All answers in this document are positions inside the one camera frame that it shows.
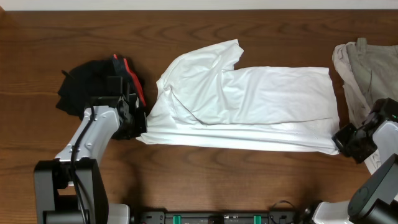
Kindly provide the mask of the white t-shirt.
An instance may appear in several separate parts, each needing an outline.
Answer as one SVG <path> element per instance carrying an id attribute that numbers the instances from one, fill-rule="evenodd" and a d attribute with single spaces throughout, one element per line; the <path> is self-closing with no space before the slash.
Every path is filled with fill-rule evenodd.
<path id="1" fill-rule="evenodd" d="M 326 67 L 246 67 L 237 40 L 177 57 L 157 80 L 146 144 L 337 154 Z"/>

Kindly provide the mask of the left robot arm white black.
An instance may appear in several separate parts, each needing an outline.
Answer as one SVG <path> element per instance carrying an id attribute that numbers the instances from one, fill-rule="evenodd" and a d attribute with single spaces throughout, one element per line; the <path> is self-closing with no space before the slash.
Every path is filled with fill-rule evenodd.
<path id="1" fill-rule="evenodd" d="M 146 128 L 139 97 L 92 97 L 76 133 L 54 159 L 34 169 L 38 223 L 136 221 L 130 206 L 109 202 L 99 164 L 111 139 L 130 139 Z"/>

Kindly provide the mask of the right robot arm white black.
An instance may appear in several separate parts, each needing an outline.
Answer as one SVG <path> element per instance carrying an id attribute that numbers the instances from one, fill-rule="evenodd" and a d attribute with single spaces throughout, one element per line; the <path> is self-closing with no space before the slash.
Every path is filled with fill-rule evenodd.
<path id="1" fill-rule="evenodd" d="M 397 224 L 397 102 L 378 99 L 362 126 L 348 124 L 332 140 L 356 163 L 379 153 L 381 166 L 351 200 L 320 202 L 306 210 L 305 223 Z"/>

